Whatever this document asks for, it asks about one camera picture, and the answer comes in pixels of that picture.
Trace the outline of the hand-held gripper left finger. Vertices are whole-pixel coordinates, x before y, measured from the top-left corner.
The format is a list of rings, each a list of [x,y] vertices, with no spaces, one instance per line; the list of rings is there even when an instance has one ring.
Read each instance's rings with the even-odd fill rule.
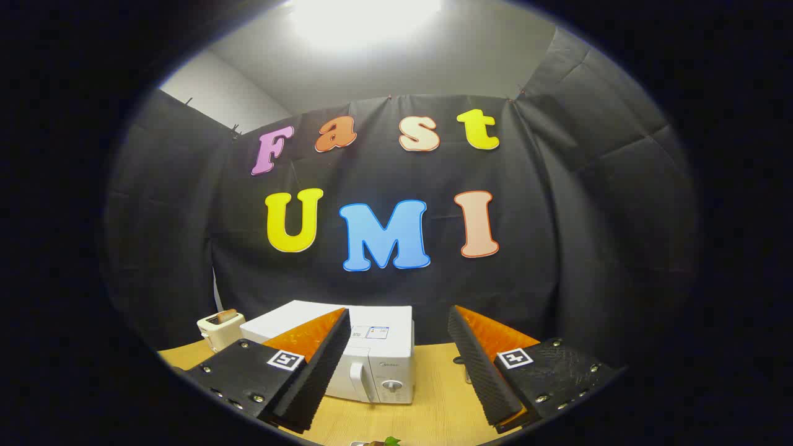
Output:
[[[241,338],[186,370],[185,378],[223,406],[275,427],[310,429],[351,335],[336,308],[263,343]]]

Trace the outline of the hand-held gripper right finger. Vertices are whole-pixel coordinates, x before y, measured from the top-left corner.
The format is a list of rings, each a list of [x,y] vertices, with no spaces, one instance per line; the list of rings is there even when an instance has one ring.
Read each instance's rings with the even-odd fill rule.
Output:
[[[620,377],[561,337],[539,341],[469,308],[450,308],[458,348],[487,423],[498,434],[556,417]]]

